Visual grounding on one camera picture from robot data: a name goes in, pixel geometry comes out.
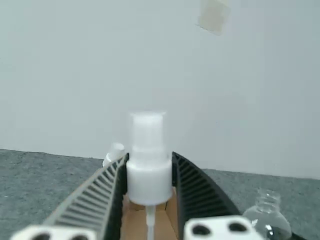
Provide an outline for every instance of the gray carpet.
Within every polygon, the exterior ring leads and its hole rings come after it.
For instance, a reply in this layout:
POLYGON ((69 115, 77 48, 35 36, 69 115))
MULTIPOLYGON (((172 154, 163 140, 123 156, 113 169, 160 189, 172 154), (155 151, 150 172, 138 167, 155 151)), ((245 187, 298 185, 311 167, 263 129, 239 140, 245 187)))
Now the gray carpet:
MULTIPOLYGON (((40 224, 102 160, 0 149, 0 240, 29 224, 40 224)), ((320 180, 206 169, 241 211, 254 204, 259 187, 282 196, 282 213, 292 230, 319 240, 320 180)))

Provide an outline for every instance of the bottle neck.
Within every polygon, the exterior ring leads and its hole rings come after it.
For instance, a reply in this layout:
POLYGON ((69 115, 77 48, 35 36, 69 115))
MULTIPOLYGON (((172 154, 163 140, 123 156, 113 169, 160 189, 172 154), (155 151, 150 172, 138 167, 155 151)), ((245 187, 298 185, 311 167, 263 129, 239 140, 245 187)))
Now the bottle neck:
POLYGON ((256 198, 257 209, 264 213, 280 211, 280 195, 274 191, 260 190, 256 198))

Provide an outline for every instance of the cardboard box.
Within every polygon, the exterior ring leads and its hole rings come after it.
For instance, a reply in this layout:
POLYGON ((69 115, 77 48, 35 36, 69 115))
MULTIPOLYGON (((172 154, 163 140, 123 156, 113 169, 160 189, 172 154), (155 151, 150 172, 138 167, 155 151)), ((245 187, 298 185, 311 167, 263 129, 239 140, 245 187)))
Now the cardboard box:
MULTIPOLYGON (((129 202, 125 196, 123 213, 121 239, 147 239, 145 206, 129 202)), ((154 239, 178 240, 177 195, 174 189, 172 198, 168 202, 156 206, 154 239)))

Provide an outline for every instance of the white wall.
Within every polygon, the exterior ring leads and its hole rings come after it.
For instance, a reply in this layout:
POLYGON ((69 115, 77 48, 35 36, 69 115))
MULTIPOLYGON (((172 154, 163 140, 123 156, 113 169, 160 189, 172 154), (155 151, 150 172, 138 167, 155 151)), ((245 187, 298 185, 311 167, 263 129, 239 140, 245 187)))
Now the white wall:
POLYGON ((0 148, 103 158, 127 113, 167 110, 202 168, 320 178, 320 2, 0 1, 0 148))

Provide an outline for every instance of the clear plastic bottle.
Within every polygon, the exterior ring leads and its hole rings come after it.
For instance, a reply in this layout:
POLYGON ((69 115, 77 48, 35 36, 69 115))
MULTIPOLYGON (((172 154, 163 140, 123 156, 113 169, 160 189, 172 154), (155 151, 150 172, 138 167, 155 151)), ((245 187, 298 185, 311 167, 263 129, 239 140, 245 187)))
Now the clear plastic bottle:
POLYGON ((280 213, 280 194, 275 191, 259 189, 255 205, 248 208, 243 216, 265 240, 291 238, 290 224, 280 213))

